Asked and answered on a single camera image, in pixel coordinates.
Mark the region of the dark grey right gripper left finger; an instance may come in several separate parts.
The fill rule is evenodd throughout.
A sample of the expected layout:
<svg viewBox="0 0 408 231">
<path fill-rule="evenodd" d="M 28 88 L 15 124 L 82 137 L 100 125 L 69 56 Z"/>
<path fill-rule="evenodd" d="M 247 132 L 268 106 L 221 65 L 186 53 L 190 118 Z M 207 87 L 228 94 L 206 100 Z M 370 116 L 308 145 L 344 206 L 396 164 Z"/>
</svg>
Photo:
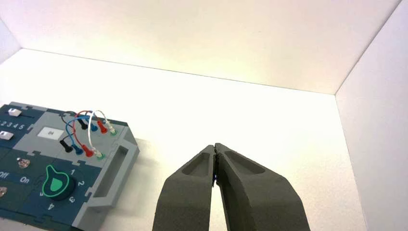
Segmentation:
<svg viewBox="0 0 408 231">
<path fill-rule="evenodd" d="M 152 230 L 209 230 L 215 163 L 215 148 L 208 145 L 165 180 Z"/>
</svg>

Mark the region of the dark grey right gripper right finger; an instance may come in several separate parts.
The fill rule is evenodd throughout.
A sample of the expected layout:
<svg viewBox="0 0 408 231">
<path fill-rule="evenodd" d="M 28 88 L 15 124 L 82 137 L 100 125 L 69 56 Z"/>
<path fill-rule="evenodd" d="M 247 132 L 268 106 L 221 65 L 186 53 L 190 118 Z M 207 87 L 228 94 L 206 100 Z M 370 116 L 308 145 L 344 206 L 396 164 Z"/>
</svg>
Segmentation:
<svg viewBox="0 0 408 231">
<path fill-rule="evenodd" d="M 229 231 L 308 231 L 300 196 L 282 175 L 216 143 L 217 185 Z"/>
</svg>

